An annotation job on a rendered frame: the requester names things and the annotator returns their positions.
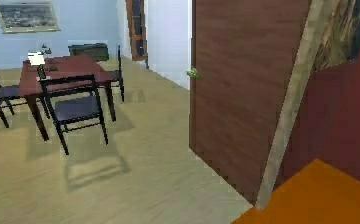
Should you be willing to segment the brown wooden room door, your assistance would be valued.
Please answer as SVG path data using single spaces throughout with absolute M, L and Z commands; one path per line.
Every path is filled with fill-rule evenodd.
M 255 203 L 312 0 L 192 0 L 190 147 Z

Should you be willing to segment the dark red wooden table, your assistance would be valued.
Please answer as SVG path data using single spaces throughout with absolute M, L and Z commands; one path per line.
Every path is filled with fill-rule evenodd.
M 64 56 L 47 59 L 45 67 L 56 67 L 56 71 L 48 71 L 47 76 L 52 79 L 73 77 L 77 75 L 93 74 L 95 76 L 96 84 L 105 89 L 107 96 L 108 107 L 113 121 L 116 120 L 115 106 L 113 100 L 113 93 L 111 88 L 112 76 L 108 71 L 105 71 L 99 64 L 97 64 L 90 56 Z M 28 107 L 33 115 L 40 136 L 44 141 L 49 140 L 47 130 L 45 128 L 40 110 L 37 106 L 36 100 L 43 96 L 40 83 L 37 81 L 38 73 L 36 69 L 30 65 L 28 61 L 23 62 L 19 95 L 26 99 Z

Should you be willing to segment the black chair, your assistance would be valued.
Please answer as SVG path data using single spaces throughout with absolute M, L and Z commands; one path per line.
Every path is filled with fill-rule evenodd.
M 122 75 L 122 60 L 121 60 L 121 49 L 117 48 L 117 60 L 118 60 L 118 68 L 113 71 L 109 71 L 109 74 L 113 78 L 113 82 L 117 82 L 117 87 L 120 89 L 121 101 L 125 101 L 125 87 L 124 87 L 124 79 Z
M 9 128 L 8 120 L 3 112 L 4 108 L 8 108 L 12 115 L 15 114 L 14 107 L 25 105 L 26 99 L 19 94 L 20 85 L 6 85 L 0 83 L 0 118 L 6 128 Z
M 47 109 L 52 117 L 60 143 L 66 155 L 69 149 L 65 133 L 100 125 L 104 141 L 109 143 L 101 99 L 94 74 L 85 74 L 39 81 Z M 52 103 L 53 98 L 88 93 L 88 96 Z

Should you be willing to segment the dark green chest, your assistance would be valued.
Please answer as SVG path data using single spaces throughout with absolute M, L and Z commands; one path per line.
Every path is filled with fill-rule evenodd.
M 68 47 L 71 56 L 88 55 L 96 62 L 109 59 L 108 47 L 105 43 L 70 45 Z

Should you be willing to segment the framed landscape picture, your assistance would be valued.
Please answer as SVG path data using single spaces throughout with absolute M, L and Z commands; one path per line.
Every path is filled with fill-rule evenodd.
M 3 34 L 60 30 L 51 0 L 0 0 Z

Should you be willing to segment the brown wooden shelf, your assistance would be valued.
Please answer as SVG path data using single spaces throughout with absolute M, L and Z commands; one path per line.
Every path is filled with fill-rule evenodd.
M 125 0 L 125 3 L 132 60 L 142 61 L 149 68 L 144 0 Z

